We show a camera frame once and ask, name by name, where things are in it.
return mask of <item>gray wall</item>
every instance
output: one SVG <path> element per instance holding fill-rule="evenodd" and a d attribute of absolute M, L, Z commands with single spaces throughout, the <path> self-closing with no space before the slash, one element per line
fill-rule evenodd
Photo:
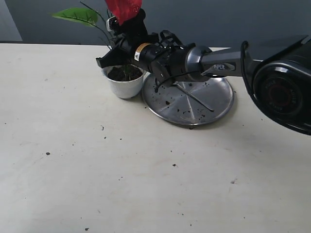
<path fill-rule="evenodd" d="M 78 0 L 6 0 L 26 43 L 103 44 L 94 28 L 55 19 L 49 13 L 80 6 Z M 85 0 L 105 12 L 104 0 Z M 149 32 L 168 29 L 184 43 L 232 47 L 311 33 L 310 0 L 143 0 Z"/>

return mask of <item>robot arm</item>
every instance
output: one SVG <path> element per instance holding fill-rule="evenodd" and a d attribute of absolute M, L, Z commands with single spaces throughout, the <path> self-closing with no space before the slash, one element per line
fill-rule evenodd
<path fill-rule="evenodd" d="M 161 85 L 175 82 L 206 82 L 210 78 L 242 76 L 254 104 L 276 123 L 311 135 L 311 41 L 293 36 L 240 48 L 211 51 L 194 43 L 183 45 L 171 32 L 148 34 L 145 12 L 119 26 L 115 18 L 107 25 L 117 35 L 115 46 L 99 67 L 134 64 Z"/>

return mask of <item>soil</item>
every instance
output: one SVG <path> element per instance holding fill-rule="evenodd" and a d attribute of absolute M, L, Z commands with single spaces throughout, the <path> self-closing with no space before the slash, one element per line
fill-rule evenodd
<path fill-rule="evenodd" d="M 128 82 L 138 79 L 142 75 L 139 68 L 132 65 L 125 65 L 119 68 L 113 67 L 108 73 L 108 78 L 118 82 Z"/>

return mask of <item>round metal plate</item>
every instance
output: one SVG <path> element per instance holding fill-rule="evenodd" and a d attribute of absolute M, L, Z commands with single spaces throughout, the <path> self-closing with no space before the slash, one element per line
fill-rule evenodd
<path fill-rule="evenodd" d="M 154 114 L 168 122 L 189 126 L 212 123 L 226 115 L 233 105 L 234 93 L 225 78 L 211 78 L 205 83 L 178 84 L 214 109 L 214 112 L 176 86 L 162 86 L 155 93 L 155 77 L 150 74 L 144 81 L 142 97 Z"/>

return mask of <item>white flower pot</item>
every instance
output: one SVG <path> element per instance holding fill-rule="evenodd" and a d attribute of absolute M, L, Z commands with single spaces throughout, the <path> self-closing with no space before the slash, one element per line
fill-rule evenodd
<path fill-rule="evenodd" d="M 142 72 L 142 75 L 132 81 L 128 82 L 118 82 L 115 80 L 112 80 L 108 78 L 108 73 L 112 70 L 114 66 L 112 67 L 105 67 L 102 69 L 102 73 L 106 78 L 109 80 L 110 88 L 112 92 L 121 99 L 130 99 L 134 96 L 136 96 L 142 88 L 142 84 L 144 82 L 144 75 L 146 74 L 146 71 L 139 68 Z"/>

